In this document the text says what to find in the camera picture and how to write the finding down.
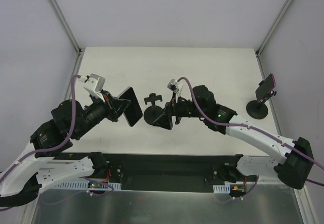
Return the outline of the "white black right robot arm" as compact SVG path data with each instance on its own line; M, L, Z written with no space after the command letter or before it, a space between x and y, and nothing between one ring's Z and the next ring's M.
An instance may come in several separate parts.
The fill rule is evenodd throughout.
M218 104L204 85L193 88L195 100L173 93L164 108L154 106L148 124L171 130L181 118L199 118L210 130L242 140L266 153L266 156L238 155L236 164L225 166L218 173L229 182L244 176L263 175L278 179L293 189L303 188L313 167L310 143L296 141L259 129L234 110Z

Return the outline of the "black phone stand round base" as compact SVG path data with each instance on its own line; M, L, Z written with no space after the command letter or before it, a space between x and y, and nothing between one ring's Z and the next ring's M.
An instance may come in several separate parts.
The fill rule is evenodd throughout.
M246 112L253 119L264 119L268 115L268 107L265 105L265 102L268 101L271 97L276 96L277 91L270 91L259 101L252 100L246 105Z

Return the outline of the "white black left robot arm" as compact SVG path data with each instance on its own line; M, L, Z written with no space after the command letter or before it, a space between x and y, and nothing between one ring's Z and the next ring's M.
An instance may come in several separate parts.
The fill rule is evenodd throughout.
M112 96L101 92L103 98L91 96L92 103L82 107L78 101L66 100L52 110L52 119L43 123L30 137L24 151L4 172L1 172L1 210L18 207L35 200L39 194L75 178L101 178L110 167L101 152L91 152L80 160L66 165L55 158L72 147L71 140L79 140L102 120L117 122L130 111L135 116L141 109L134 106L134 94Z

